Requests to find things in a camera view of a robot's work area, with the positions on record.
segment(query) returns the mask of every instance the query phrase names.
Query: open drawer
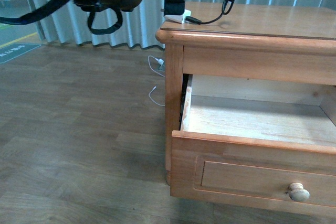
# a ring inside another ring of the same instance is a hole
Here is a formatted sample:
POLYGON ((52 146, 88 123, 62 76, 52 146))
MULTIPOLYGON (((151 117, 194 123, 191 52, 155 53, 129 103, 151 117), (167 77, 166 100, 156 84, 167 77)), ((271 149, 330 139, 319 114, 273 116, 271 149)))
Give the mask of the open drawer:
POLYGON ((334 86, 190 76, 171 195, 336 217, 335 122, 334 86))

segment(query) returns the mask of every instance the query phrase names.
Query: wooden tabletop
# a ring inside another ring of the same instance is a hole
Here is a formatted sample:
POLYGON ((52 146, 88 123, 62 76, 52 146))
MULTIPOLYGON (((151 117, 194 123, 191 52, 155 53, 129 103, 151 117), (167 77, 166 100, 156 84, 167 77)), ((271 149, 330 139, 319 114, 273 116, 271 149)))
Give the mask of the wooden tabletop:
MULTIPOLYGON (((202 21, 216 18, 222 4, 187 2, 186 9, 202 21)), ((239 5, 209 25, 179 24, 166 21, 161 30, 202 31, 336 40, 336 11, 327 8, 239 5)))

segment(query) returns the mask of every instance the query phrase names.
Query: wooden knob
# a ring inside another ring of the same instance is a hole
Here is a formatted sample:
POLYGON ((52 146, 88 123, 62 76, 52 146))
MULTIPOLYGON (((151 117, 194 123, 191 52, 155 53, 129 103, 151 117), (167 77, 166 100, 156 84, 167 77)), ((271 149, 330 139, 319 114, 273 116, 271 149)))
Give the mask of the wooden knob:
POLYGON ((289 197, 296 202, 304 202, 309 199, 309 192, 303 188, 301 183, 292 183, 289 185, 289 197))

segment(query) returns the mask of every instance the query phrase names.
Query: wooden nightstand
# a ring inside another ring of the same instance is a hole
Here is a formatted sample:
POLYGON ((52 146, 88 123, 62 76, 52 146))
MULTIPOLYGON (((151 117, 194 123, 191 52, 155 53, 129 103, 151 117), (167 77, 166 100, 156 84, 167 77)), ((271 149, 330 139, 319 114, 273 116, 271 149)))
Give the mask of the wooden nightstand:
POLYGON ((156 36, 171 195, 336 217, 336 12, 235 5, 156 36))

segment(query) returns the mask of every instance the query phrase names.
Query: curtain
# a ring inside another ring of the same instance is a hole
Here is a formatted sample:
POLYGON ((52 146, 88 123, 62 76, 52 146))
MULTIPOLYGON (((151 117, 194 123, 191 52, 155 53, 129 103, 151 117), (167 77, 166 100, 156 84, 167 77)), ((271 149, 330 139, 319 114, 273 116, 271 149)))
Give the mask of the curtain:
MULTIPOLYGON (((38 8, 48 0, 29 0, 31 8, 38 8)), ((187 0, 197 2, 218 2, 223 0, 187 0)), ((313 6, 336 9, 336 0, 236 0, 241 4, 313 6)), ((58 40, 61 43, 74 42, 93 45, 109 43, 111 46, 127 44, 129 47, 140 45, 164 47, 155 39, 155 33, 164 21, 161 12, 163 0, 143 0, 131 13, 123 13, 123 26, 111 35, 93 35, 87 28, 88 13, 69 2, 51 16, 40 21, 37 30, 41 38, 48 42, 58 40)), ((101 29, 113 25, 116 17, 113 11, 105 10, 96 15, 93 28, 101 29)))

